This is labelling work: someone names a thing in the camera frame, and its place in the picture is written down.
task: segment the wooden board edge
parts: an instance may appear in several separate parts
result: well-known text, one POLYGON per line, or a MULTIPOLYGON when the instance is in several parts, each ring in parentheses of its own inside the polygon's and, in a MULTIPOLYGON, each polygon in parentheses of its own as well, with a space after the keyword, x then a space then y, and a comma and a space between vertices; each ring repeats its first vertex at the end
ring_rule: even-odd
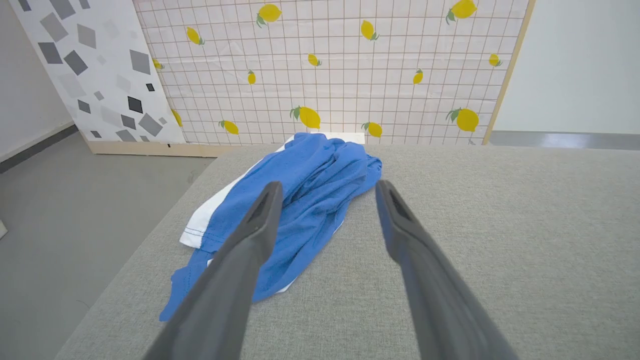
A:
POLYGON ((94 154, 217 158, 226 152, 237 149, 236 146, 204 145, 199 143, 90 142, 86 141, 86 139, 85 142, 94 154))
POLYGON ((504 82, 502 83, 502 88, 500 89, 498 100, 495 103, 495 109, 493 109, 493 113, 491 114, 491 120, 489 121, 489 126, 486 128, 486 133, 484 134, 484 138, 482 140, 483 145, 486 145, 489 142, 489 137, 491 137, 491 132, 493 131, 493 125, 495 123, 495 119, 497 119, 498 117, 498 111, 500 111, 500 106, 502 105, 504 94, 506 94, 507 92, 507 87, 509 86, 509 80, 511 80, 511 74, 513 73, 513 69, 515 68, 518 55, 520 54, 520 48, 522 47, 524 36, 527 33, 527 28, 529 27, 529 21, 531 21, 531 14, 533 13, 533 7, 535 4, 536 4, 536 0, 529 0, 529 4, 527 5, 527 12, 525 13, 524 20, 522 21, 522 27, 520 28, 520 33, 518 34, 518 40, 516 40, 516 46, 513 50, 513 55, 509 63, 509 68, 507 69, 507 73, 504 76, 504 82))

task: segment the fabric fold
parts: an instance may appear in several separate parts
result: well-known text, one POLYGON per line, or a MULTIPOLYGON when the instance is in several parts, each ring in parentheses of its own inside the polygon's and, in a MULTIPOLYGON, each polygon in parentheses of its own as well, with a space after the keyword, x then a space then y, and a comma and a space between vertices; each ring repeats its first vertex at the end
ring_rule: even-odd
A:
POLYGON ((254 302, 290 285, 311 264, 341 225, 351 200, 371 189, 380 179, 381 170, 381 161, 366 154, 362 145, 327 140, 322 134, 296 134, 284 149, 265 156, 227 189, 204 232, 186 229, 192 234, 189 242, 199 249, 189 264, 172 276, 171 298, 160 320, 171 317, 208 260, 269 182, 282 183, 284 199, 276 243, 271 257, 260 268, 254 302), (200 233, 202 240, 197 246, 200 233))

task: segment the lemon patterned backdrop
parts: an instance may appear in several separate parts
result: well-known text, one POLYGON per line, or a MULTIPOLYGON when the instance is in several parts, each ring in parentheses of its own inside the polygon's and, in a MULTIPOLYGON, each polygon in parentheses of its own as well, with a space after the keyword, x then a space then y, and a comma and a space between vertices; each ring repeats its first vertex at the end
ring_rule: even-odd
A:
POLYGON ((163 0, 136 11, 191 143, 479 145, 528 0, 163 0))

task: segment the lemon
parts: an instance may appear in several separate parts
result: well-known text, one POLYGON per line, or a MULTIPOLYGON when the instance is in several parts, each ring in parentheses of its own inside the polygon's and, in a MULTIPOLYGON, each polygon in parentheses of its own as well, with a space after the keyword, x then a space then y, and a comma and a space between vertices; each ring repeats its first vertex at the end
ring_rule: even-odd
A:
POLYGON ((182 118, 180 117, 180 114, 178 114, 178 112, 175 111, 174 109, 171 109, 171 112, 173 113, 173 116, 175 117, 175 121, 178 122, 178 126, 182 127, 182 118))
POLYGON ((226 129, 230 134, 238 135, 238 127, 233 122, 222 120, 218 124, 220 127, 226 129))
POLYGON ((502 61, 500 61, 500 58, 496 54, 491 54, 491 56, 489 56, 489 63, 491 64, 491 66, 502 65, 502 61))
POLYGON ((373 25, 366 20, 362 21, 362 26, 360 26, 360 31, 362 32, 362 36, 367 40, 377 40, 380 37, 373 30, 373 25))
POLYGON ((418 69, 418 71, 415 72, 415 75, 413 76, 413 84, 419 84, 422 81, 422 77, 423 77, 423 73, 422 73, 422 69, 418 69))
POLYGON ((291 109, 289 117, 291 116, 296 119, 300 118, 300 121, 302 121, 302 124, 306 127, 311 127, 312 129, 320 128, 320 115, 313 109, 298 106, 295 109, 291 109))
POLYGON ((366 122, 360 126, 360 129, 364 128, 365 130, 369 130, 369 134, 371 136, 375 136, 379 138, 382 136, 382 127, 375 122, 366 122))
POLYGON ((198 35, 198 32, 193 28, 187 27, 187 37, 196 45, 204 44, 204 40, 198 35))
POLYGON ((458 108, 457 110, 451 110, 447 117, 451 117, 451 122, 458 119, 458 127, 462 131, 475 131, 479 122, 478 114, 469 109, 458 108))
POLYGON ((473 15, 476 10, 476 4, 474 4, 473 0, 460 0, 451 9, 449 9, 449 13, 445 20, 448 24, 449 20, 455 21, 456 18, 466 19, 473 15))
POLYGON ((153 59, 153 62, 154 62, 154 67, 155 67, 156 69, 158 69, 158 70, 162 70, 162 69, 164 69, 164 65, 162 65, 162 64, 160 63, 160 61, 157 61, 156 59, 153 59))
POLYGON ((258 24, 258 28, 261 28, 260 24, 266 25, 266 22, 274 22, 278 20, 282 12, 274 4, 267 4, 260 8, 258 11, 258 17, 255 18, 255 23, 258 24))
POLYGON ((253 71, 249 70, 249 76, 246 79, 249 81, 249 84, 255 84, 255 74, 253 71))
POLYGON ((309 54, 309 64, 311 64, 313 66, 318 66, 318 65, 322 64, 322 62, 320 60, 318 60, 318 58, 316 58, 315 55, 309 54))

